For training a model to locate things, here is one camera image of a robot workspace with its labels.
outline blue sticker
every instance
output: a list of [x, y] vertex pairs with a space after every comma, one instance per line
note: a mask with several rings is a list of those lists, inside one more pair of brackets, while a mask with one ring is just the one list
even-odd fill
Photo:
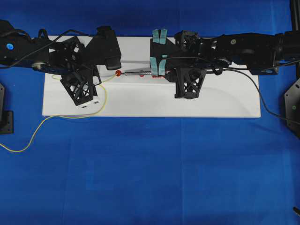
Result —
[[159, 43], [162, 45], [165, 45], [165, 40], [167, 38], [167, 31], [166, 29], [162, 29], [160, 31], [160, 39], [159, 39]]
[[7, 48], [8, 50], [13, 50], [13, 49], [14, 49], [14, 45], [11, 44], [11, 43], [8, 43], [8, 44], [6, 45], [6, 48]]
[[153, 42], [154, 43], [159, 43], [159, 32], [158, 32], [158, 30], [153, 30], [152, 35], [153, 35]]
[[150, 57], [150, 66], [151, 66], [151, 73], [153, 76], [158, 75], [158, 65], [156, 63], [156, 58]]

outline black cable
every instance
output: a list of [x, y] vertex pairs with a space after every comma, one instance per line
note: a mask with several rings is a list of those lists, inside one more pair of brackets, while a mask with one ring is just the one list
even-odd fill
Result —
[[259, 68], [235, 68], [235, 67], [228, 67], [229, 69], [236, 69], [236, 70], [261, 70], [261, 71], [264, 71], [264, 70], [271, 70], [271, 69], [275, 69], [275, 68], [278, 68], [278, 67], [283, 67], [283, 66], [291, 66], [297, 62], [300, 62], [300, 60], [295, 60], [295, 61], [291, 61], [291, 62], [287, 62], [287, 63], [282, 63], [282, 64], [279, 64], [277, 66], [274, 66], [274, 67], [270, 67], [270, 68], [265, 68], [265, 69], [259, 69]]
[[236, 72], [236, 73], [239, 73], [239, 74], [243, 74], [244, 76], [246, 76], [247, 78], [249, 78], [249, 79], [251, 80], [251, 82], [254, 84], [254, 86], [255, 86], [255, 88], [256, 88], [258, 94], [259, 94], [259, 97], [260, 97], [261, 100], [262, 100], [262, 104], [263, 104], [264, 108], [266, 109], [266, 111], [267, 111], [269, 114], [271, 114], [271, 115], [273, 115], [273, 116], [275, 116], [275, 117], [277, 117], [277, 118], [280, 118], [280, 119], [282, 119], [282, 120], [286, 120], [286, 121], [289, 121], [289, 122], [292, 122], [292, 123], [295, 123], [295, 124], [300, 125], [300, 122], [297, 122], [297, 121], [288, 119], [288, 118], [283, 117], [283, 116], [281, 116], [281, 115], [278, 115], [278, 114], [276, 114], [276, 113], [274, 113], [274, 112], [271, 112], [271, 111], [268, 109], [268, 107], [267, 107], [267, 105], [266, 105], [266, 103], [265, 103], [265, 101], [264, 101], [264, 99], [263, 99], [263, 96], [262, 96], [261, 91], [259, 90], [259, 88], [258, 88], [258, 86], [256, 85], [256, 83], [254, 82], [254, 80], [253, 80], [249, 75], [247, 75], [247, 74], [245, 74], [245, 73], [243, 73], [243, 72], [241, 72], [241, 71], [235, 70], [235, 69], [224, 69], [224, 71], [233, 71], [233, 72]]
[[44, 35], [44, 38], [49, 39], [48, 33], [47, 33], [47, 31], [46, 31], [45, 29], [40, 29], [40, 30], [38, 31], [38, 38], [41, 38], [41, 37], [42, 37], [42, 34]]
[[[209, 63], [213, 63], [207, 59], [204, 59], [204, 58], [201, 58], [201, 57], [166, 57], [166, 58], [161, 58], [161, 59], [165, 59], [165, 60], [171, 60], [171, 59], [198, 59], [198, 60], [203, 60], [203, 61], [206, 61], [206, 62], [209, 62]], [[290, 65], [293, 65], [297, 62], [300, 62], [300, 60], [294, 60], [294, 61], [291, 61], [291, 62], [287, 62], [287, 63], [282, 63], [282, 64], [279, 64], [277, 66], [274, 66], [274, 67], [270, 67], [270, 68], [236, 68], [236, 67], [228, 67], [228, 69], [235, 69], [235, 70], [271, 70], [271, 69], [275, 69], [275, 68], [278, 68], [278, 67], [283, 67], [283, 66], [290, 66]]]
[[52, 45], [54, 42], [56, 42], [58, 39], [60, 39], [60, 38], [61, 38], [62, 36], [64, 36], [64, 35], [68, 34], [69, 32], [73, 32], [73, 33], [85, 35], [85, 36], [88, 36], [88, 37], [91, 37], [91, 38], [100, 38], [100, 37], [101, 37], [101, 36], [94, 36], [94, 35], [85, 34], [85, 33], [81, 32], [81, 31], [77, 31], [77, 30], [72, 30], [72, 29], [71, 29], [71, 30], [67, 30], [67, 31], [63, 32], [62, 34], [60, 34], [57, 38], [55, 38], [55, 39], [54, 39], [53, 41], [51, 41], [50, 43], [48, 43], [48, 44], [46, 44], [46, 45], [44, 45], [44, 46], [38, 48], [37, 50], [34, 50], [34, 51], [32, 51], [32, 52], [30, 52], [30, 53], [24, 55], [24, 56], [21, 57], [18, 61], [14, 62], [13, 64], [11, 64], [11, 65], [9, 65], [9, 66], [6, 66], [6, 67], [0, 67], [0, 69], [8, 69], [8, 68], [11, 68], [11, 67], [17, 65], [18, 63], [20, 63], [20, 62], [21, 62], [22, 60], [24, 60], [25, 58], [27, 58], [27, 57], [29, 57], [29, 56], [31, 56], [31, 55], [33, 55], [33, 54], [35, 54], [35, 53], [37, 53], [37, 52], [43, 50], [43, 49], [49, 47], [50, 45]]
[[185, 57], [185, 56], [176, 56], [176, 57], [166, 57], [166, 58], [161, 58], [162, 60], [174, 60], [174, 59], [195, 59], [195, 60], [203, 60], [203, 61], [206, 61], [206, 62], [210, 62], [209, 60], [207, 59], [204, 59], [204, 58], [201, 58], [201, 57]]
[[3, 37], [6, 37], [6, 36], [8, 36], [8, 35], [10, 35], [10, 34], [13, 34], [13, 33], [17, 33], [17, 34], [18, 34], [18, 33], [21, 33], [21, 34], [24, 34], [24, 35], [27, 37], [27, 39], [28, 39], [30, 42], [32, 42], [30, 35], [29, 35], [27, 32], [25, 32], [25, 31], [23, 31], [23, 30], [20, 30], [20, 29], [13, 29], [13, 30], [10, 30], [10, 31], [8, 31], [8, 32], [2, 33], [2, 34], [0, 34], [0, 37], [3, 38]]

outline yellow cable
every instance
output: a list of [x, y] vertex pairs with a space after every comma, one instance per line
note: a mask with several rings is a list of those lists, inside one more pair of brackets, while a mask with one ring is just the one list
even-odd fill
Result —
[[[53, 79], [55, 79], [55, 80], [60, 80], [59, 78], [55, 78], [54, 76], [55, 76], [55, 75], [52, 75], [52, 78], [53, 78]], [[103, 81], [102, 83], [107, 82], [107, 81], [113, 79], [115, 76], [116, 76], [116, 75], [110, 77], [109, 79]], [[93, 116], [93, 115], [95, 115], [95, 114], [97, 114], [97, 113], [100, 113], [100, 112], [105, 108], [106, 103], [107, 103], [107, 90], [106, 90], [105, 87], [103, 87], [102, 85], [100, 85], [100, 87], [104, 90], [104, 93], [105, 93], [105, 100], [104, 100], [104, 103], [103, 103], [102, 107], [101, 107], [97, 112], [92, 113], [92, 114], [89, 114], [89, 115], [87, 115], [87, 116], [61, 116], [61, 115], [49, 116], [49, 117], [47, 117], [46, 119], [44, 119], [44, 120], [38, 125], [38, 127], [36, 128], [36, 130], [33, 132], [32, 136], [31, 136], [31, 138], [30, 138], [29, 143], [27, 144], [27, 146], [26, 146], [25, 148], [23, 148], [23, 149], [21, 149], [21, 150], [12, 150], [12, 149], [8, 148], [7, 146], [5, 146], [4, 144], [1, 144], [1, 143], [0, 143], [0, 147], [3, 147], [3, 148], [5, 148], [7, 151], [10, 151], [10, 152], [22, 152], [22, 151], [25, 151], [26, 149], [28, 149], [28, 148], [31, 146], [32, 141], [33, 141], [34, 137], [36, 136], [38, 130], [41, 128], [41, 126], [43, 125], [43, 123], [45, 123], [47, 120], [49, 120], [49, 119], [51, 119], [51, 118], [54, 118], [54, 117], [60, 117], [60, 118], [65, 118], [65, 119], [84, 119], [84, 118], [88, 118], [88, 117], [90, 117], [90, 116]]]
[[102, 81], [102, 83], [110, 81], [111, 79], [115, 78], [116, 75], [117, 75], [117, 74], [113, 75], [112, 77], [108, 78], [107, 80]]
[[55, 78], [55, 76], [59, 76], [59, 75], [53, 74], [53, 75], [52, 75], [52, 79], [54, 79], [54, 80], [60, 80], [60, 79], [61, 79], [61, 78]]

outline screw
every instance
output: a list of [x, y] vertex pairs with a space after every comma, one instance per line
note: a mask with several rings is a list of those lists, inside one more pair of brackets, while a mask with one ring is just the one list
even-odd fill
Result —
[[230, 44], [235, 45], [236, 44], [236, 39], [232, 39]]

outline wire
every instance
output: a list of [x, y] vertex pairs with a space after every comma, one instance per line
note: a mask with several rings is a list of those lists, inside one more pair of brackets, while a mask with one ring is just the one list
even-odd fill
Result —
[[206, 61], [206, 62], [210, 62], [209, 60], [207, 59], [204, 59], [204, 58], [201, 58], [201, 57], [185, 57], [185, 56], [178, 56], [178, 57], [166, 57], [166, 58], [161, 58], [162, 60], [175, 60], [175, 59], [195, 59], [195, 60], [203, 60], [203, 61]]
[[13, 64], [11, 64], [11, 65], [9, 65], [9, 66], [6, 66], [6, 67], [0, 67], [0, 69], [8, 69], [8, 68], [11, 68], [11, 67], [13, 67], [13, 66], [19, 64], [19, 63], [20, 63], [22, 60], [24, 60], [25, 58], [27, 58], [27, 57], [29, 57], [29, 56], [31, 56], [31, 55], [33, 55], [33, 54], [35, 54], [35, 53], [37, 53], [37, 52], [43, 50], [43, 49], [49, 47], [50, 45], [52, 45], [54, 42], [56, 42], [58, 39], [60, 39], [60, 38], [61, 38], [62, 36], [64, 36], [64, 35], [68, 34], [69, 32], [73, 32], [73, 33], [85, 35], [85, 36], [92, 37], [92, 38], [100, 38], [100, 37], [101, 37], [101, 36], [94, 36], [94, 35], [85, 34], [85, 33], [81, 32], [81, 31], [77, 31], [77, 30], [67, 30], [67, 31], [63, 32], [62, 34], [58, 35], [57, 38], [55, 38], [55, 39], [54, 39], [53, 41], [51, 41], [50, 43], [48, 43], [48, 44], [46, 44], [46, 45], [44, 45], [44, 46], [42, 46], [42, 47], [40, 47], [40, 48], [38, 48], [38, 49], [36, 49], [36, 50], [34, 50], [34, 51], [32, 51], [32, 52], [30, 52], [30, 53], [24, 55], [24, 56], [21, 57], [19, 60], [17, 60], [16, 62], [14, 62]]
[[116, 75], [117, 75], [117, 74], [115, 74], [115, 75], [113, 75], [112, 77], [110, 77], [110, 78], [108, 78], [108, 79], [106, 79], [106, 80], [102, 81], [102, 83], [110, 81], [111, 79], [115, 78], [115, 77], [116, 77]]
[[287, 62], [287, 63], [282, 63], [279, 64], [277, 66], [274, 67], [270, 67], [270, 68], [266, 68], [266, 69], [259, 69], [259, 68], [235, 68], [235, 67], [228, 67], [229, 69], [235, 69], [235, 70], [271, 70], [271, 69], [275, 69], [275, 68], [279, 68], [279, 67], [283, 67], [283, 66], [291, 66], [294, 65], [295, 63], [300, 62], [300, 60], [295, 60], [295, 61], [291, 61], [291, 62]]
[[261, 100], [262, 100], [262, 104], [263, 104], [264, 108], [266, 109], [266, 111], [267, 111], [269, 114], [271, 114], [271, 115], [273, 115], [273, 116], [275, 116], [275, 117], [277, 117], [277, 118], [280, 118], [280, 119], [282, 119], [282, 120], [286, 120], [286, 121], [288, 121], [288, 122], [292, 122], [292, 123], [295, 123], [295, 124], [300, 125], [300, 122], [297, 122], [297, 121], [288, 119], [288, 118], [286, 118], [286, 117], [283, 117], [283, 116], [281, 116], [281, 115], [278, 115], [278, 114], [276, 114], [276, 113], [270, 111], [270, 110], [268, 109], [268, 107], [267, 107], [267, 105], [266, 105], [264, 99], [263, 99], [263, 96], [262, 96], [261, 91], [259, 90], [259, 88], [258, 88], [258, 86], [256, 85], [256, 83], [254, 82], [254, 80], [253, 80], [249, 75], [247, 75], [247, 74], [245, 74], [245, 73], [243, 73], [243, 72], [241, 72], [241, 71], [235, 70], [235, 69], [224, 69], [224, 71], [233, 71], [233, 72], [236, 72], [236, 73], [239, 73], [239, 74], [243, 74], [243, 75], [246, 76], [248, 79], [250, 79], [250, 81], [254, 84], [254, 86], [255, 86], [255, 88], [256, 88], [258, 94], [259, 94], [259, 97], [260, 97]]
[[[164, 59], [164, 60], [171, 60], [171, 59], [198, 59], [198, 60], [203, 60], [203, 61], [206, 61], [206, 62], [210, 62], [210, 63], [213, 63], [207, 59], [204, 59], [204, 58], [201, 58], [201, 57], [166, 57], [166, 58], [161, 58], [161, 59]], [[293, 65], [297, 62], [300, 62], [300, 60], [294, 60], [294, 61], [291, 61], [291, 62], [287, 62], [287, 63], [282, 63], [282, 64], [279, 64], [277, 66], [274, 66], [274, 67], [270, 67], [270, 68], [237, 68], [237, 67], [228, 67], [228, 69], [235, 69], [235, 70], [261, 70], [261, 71], [264, 71], [264, 70], [271, 70], [271, 69], [275, 69], [275, 68], [279, 68], [279, 67], [283, 67], [283, 66], [290, 66], [290, 65]]]
[[53, 74], [52, 75], [52, 79], [54, 79], [54, 80], [61, 80], [61, 78], [55, 78], [55, 76], [59, 76], [59, 75]]
[[10, 31], [5, 32], [5, 33], [3, 33], [3, 34], [0, 34], [0, 38], [6, 37], [6, 36], [8, 36], [8, 35], [10, 35], [10, 34], [13, 34], [13, 33], [21, 33], [21, 34], [24, 34], [24, 35], [27, 37], [27, 39], [28, 39], [30, 42], [32, 42], [30, 35], [29, 35], [27, 32], [25, 32], [25, 31], [23, 31], [23, 30], [20, 30], [20, 29], [13, 29], [13, 30], [10, 30]]
[[4, 149], [6, 149], [7, 151], [10, 151], [10, 152], [23, 152], [23, 151], [27, 150], [27, 149], [31, 146], [32, 141], [33, 141], [33, 139], [35, 138], [37, 132], [39, 131], [39, 129], [42, 127], [42, 125], [43, 125], [47, 120], [52, 119], [52, 118], [54, 118], [54, 117], [59, 117], [59, 118], [64, 118], [64, 119], [85, 119], [85, 118], [89, 118], [90, 116], [93, 116], [93, 115], [96, 115], [96, 114], [102, 112], [103, 109], [104, 109], [105, 106], [106, 106], [106, 103], [107, 103], [107, 90], [105, 89], [105, 87], [104, 87], [103, 85], [99, 85], [99, 86], [104, 90], [104, 93], [105, 93], [105, 100], [104, 100], [103, 105], [101, 106], [101, 108], [100, 108], [97, 112], [95, 112], [95, 113], [93, 113], [93, 114], [89, 114], [89, 115], [87, 115], [87, 116], [61, 116], [61, 115], [49, 116], [49, 117], [45, 118], [45, 119], [38, 125], [38, 127], [36, 128], [36, 130], [33, 132], [32, 136], [31, 136], [31, 138], [30, 138], [29, 143], [28, 143], [28, 144], [26, 145], [26, 147], [24, 147], [23, 149], [21, 149], [21, 150], [12, 150], [12, 149], [10, 149], [9, 147], [7, 147], [7, 146], [5, 146], [4, 144], [1, 144], [1, 143], [0, 143], [0, 147], [3, 147]]

